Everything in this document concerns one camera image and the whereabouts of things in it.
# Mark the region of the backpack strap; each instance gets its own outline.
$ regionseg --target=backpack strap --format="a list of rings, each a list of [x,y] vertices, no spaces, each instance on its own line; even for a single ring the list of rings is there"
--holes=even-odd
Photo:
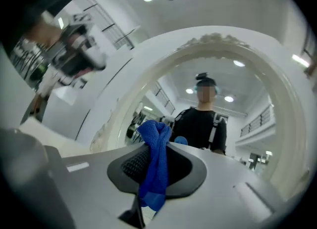
[[[181,120],[182,117],[184,116],[184,114],[185,114],[186,112],[188,112],[189,110],[190,110],[190,108],[184,109],[182,112],[180,112],[180,113],[178,114],[178,116],[177,116],[177,117],[175,118],[175,120],[174,120],[174,124],[173,124],[172,130],[174,130],[175,123],[176,123],[177,121]]]
[[[212,129],[211,129],[210,136],[209,136],[209,142],[210,142],[210,143],[213,142],[214,135],[215,135],[215,133],[216,133],[218,124],[219,124],[219,122],[220,122],[221,120],[222,120],[221,116],[220,116],[219,114],[215,113],[215,114],[214,114],[214,117],[213,117]]]

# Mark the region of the blue cloth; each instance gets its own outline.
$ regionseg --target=blue cloth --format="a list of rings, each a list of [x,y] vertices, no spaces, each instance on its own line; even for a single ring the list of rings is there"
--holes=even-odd
[[[178,143],[178,144],[188,145],[187,139],[185,137],[183,137],[183,136],[176,137],[176,139],[174,139],[174,142]]]
[[[149,206],[152,210],[158,211],[165,202],[168,185],[166,144],[171,129],[165,123],[148,120],[138,128],[138,131],[151,151],[147,175],[139,188],[140,203],[142,207]]]

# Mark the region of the person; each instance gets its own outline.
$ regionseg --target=person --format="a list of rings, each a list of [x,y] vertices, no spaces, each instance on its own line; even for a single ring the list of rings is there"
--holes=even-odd
[[[170,141],[183,136],[189,146],[225,155],[226,122],[212,110],[217,94],[216,82],[206,73],[199,74],[196,79],[200,80],[196,85],[198,107],[186,109],[175,118]]]

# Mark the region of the white panel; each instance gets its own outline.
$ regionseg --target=white panel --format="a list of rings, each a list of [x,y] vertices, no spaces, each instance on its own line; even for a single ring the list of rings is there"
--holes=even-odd
[[[272,215],[272,211],[245,183],[237,184],[235,190],[256,222],[262,222]]]
[[[78,171],[78,170],[81,170],[81,169],[84,169],[84,168],[88,168],[88,167],[89,167],[89,163],[88,162],[83,162],[83,163],[80,163],[80,164],[68,166],[67,170],[69,172],[74,172],[74,171]]]
[[[73,140],[67,139],[45,127],[34,117],[29,117],[19,130],[35,137],[42,145],[48,145],[58,149],[62,158],[90,154],[88,147],[84,147]]]
[[[72,138],[76,138],[88,110],[91,109],[80,129],[77,138],[79,143],[90,145],[96,131],[108,121],[111,112],[115,109],[117,101],[126,92],[126,90],[118,88],[120,87],[119,84],[122,83],[128,85],[129,75],[126,74],[124,77],[119,75],[122,74],[124,68],[120,72],[118,71],[131,58],[131,51],[128,50],[127,46],[121,47],[115,55],[109,59],[107,68],[94,76],[78,95],[78,100],[75,102],[75,108],[72,109],[72,115],[77,119],[77,127],[73,128]]]
[[[56,116],[53,117],[54,121],[50,118],[45,117],[46,120],[44,122],[53,131],[56,131],[57,133],[64,135],[65,137],[76,139],[82,123],[86,118],[86,115],[94,106],[97,98],[102,94],[103,90],[112,80],[114,75],[116,75],[116,73],[131,58],[131,52],[126,46],[123,46],[118,51],[116,51],[116,53],[108,59],[106,69],[100,72],[96,72],[95,75],[87,82],[84,88],[78,91],[76,100],[73,105],[63,103],[62,101],[58,100],[58,96],[53,96],[52,98],[49,98],[48,105],[50,105],[50,107],[46,109],[45,116],[54,114],[56,114]],[[110,98],[112,98],[112,100],[108,98],[107,102],[99,109],[101,113],[97,113],[99,117],[103,116],[104,119],[104,122],[98,127],[99,129],[109,119],[110,110],[113,110],[115,107],[117,98],[114,99],[114,96],[110,96]],[[86,135],[85,131],[86,128],[90,129],[92,126],[94,126],[94,124],[97,124],[98,121],[90,118],[86,120],[88,121],[88,123],[84,123],[82,127],[84,132],[81,132],[82,135],[78,136],[78,142],[90,145],[90,142],[97,130],[94,133],[91,132],[90,135]]]
[[[17,128],[35,92],[26,84],[0,45],[0,128]]]
[[[229,116],[227,122],[226,155],[236,156],[236,140],[240,137],[244,118]]]
[[[100,6],[110,15],[121,30],[128,34],[140,25],[133,9],[126,0],[96,0]]]
[[[71,86],[53,89],[49,97],[42,119],[43,125],[54,132],[69,137],[69,123],[63,119],[68,117],[77,99],[78,90]]]

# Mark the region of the white wall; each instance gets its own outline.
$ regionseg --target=white wall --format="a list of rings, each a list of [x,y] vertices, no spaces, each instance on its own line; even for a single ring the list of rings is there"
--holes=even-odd
[[[98,4],[110,15],[119,28],[128,34],[141,25],[136,13],[126,0],[96,0]]]
[[[173,115],[172,115],[173,117],[177,117],[178,114],[185,109],[189,109],[190,107],[197,107],[197,105],[194,103],[186,103],[180,99],[176,101],[175,105],[176,105],[175,111],[173,112]]]
[[[164,105],[157,99],[151,90],[147,91],[145,96],[151,101],[151,103],[153,103],[153,105],[162,113],[163,116],[171,116],[171,114],[166,110]]]
[[[127,77],[131,74],[126,67],[133,65],[131,59],[131,51],[127,46],[122,46],[109,59],[106,69],[98,72],[80,90],[78,99],[74,104],[72,117],[69,120],[71,126],[68,128],[68,132],[72,133],[71,138],[76,137],[82,125],[77,141],[83,145],[90,145],[95,133],[109,120],[119,100],[126,93],[125,89],[129,87]]]
[[[0,128],[18,128],[35,92],[26,84],[0,45]]]
[[[302,49],[305,43],[307,33],[307,21],[301,10],[293,2],[293,0],[287,1],[287,16],[285,20],[285,34],[282,40],[282,44],[288,48],[288,50],[297,56],[302,57],[308,63],[310,58],[306,53],[302,55]],[[316,39],[313,32],[309,31],[309,41],[307,42],[306,49],[312,54],[314,52]]]
[[[245,118],[242,127],[245,127],[247,124],[251,123],[254,119],[256,119],[269,104],[270,99],[268,93],[261,93],[260,96],[254,101],[253,105],[248,109],[248,115]]]
[[[251,155],[251,151],[249,151],[247,149],[243,149],[243,148],[236,148],[236,154],[235,154],[234,158],[236,160],[242,159],[243,161],[248,162],[250,155]]]
[[[240,137],[244,118],[229,116],[227,122],[226,155],[236,156],[236,140]]]
[[[67,17],[68,15],[73,15],[82,12],[83,10],[76,3],[74,1],[71,1],[55,17],[55,24],[58,24],[57,19],[59,17],[62,17],[64,25],[66,26],[68,24],[67,20],[69,19]],[[105,53],[106,56],[112,56],[116,52],[116,48],[114,47],[114,45],[112,45],[109,39],[101,32],[101,28],[99,28],[97,25],[94,25],[88,34],[94,37],[98,47],[100,48],[100,51]]]

